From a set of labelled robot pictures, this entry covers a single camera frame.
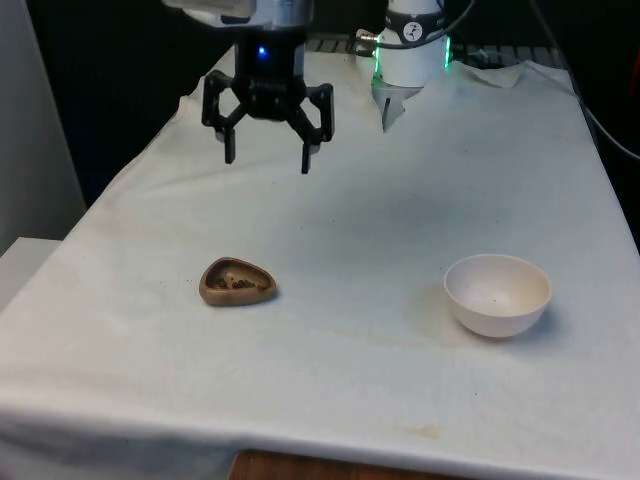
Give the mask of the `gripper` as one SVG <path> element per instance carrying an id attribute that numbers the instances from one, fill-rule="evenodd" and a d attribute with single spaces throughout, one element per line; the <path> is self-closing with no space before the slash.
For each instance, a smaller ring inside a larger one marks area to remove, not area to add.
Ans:
<path id="1" fill-rule="evenodd" d="M 304 29 L 240 32 L 235 45 L 235 79 L 219 70 L 204 79 L 202 124 L 213 128 L 224 144 L 224 158 L 236 158 L 235 126 L 248 114 L 254 119 L 285 120 L 302 140 L 301 173 L 308 174 L 311 156 L 334 135 L 334 89 L 329 83 L 308 87 L 304 82 Z M 220 112 L 220 96 L 230 89 L 238 105 Z M 320 114 L 315 127 L 302 108 L 308 99 Z"/>

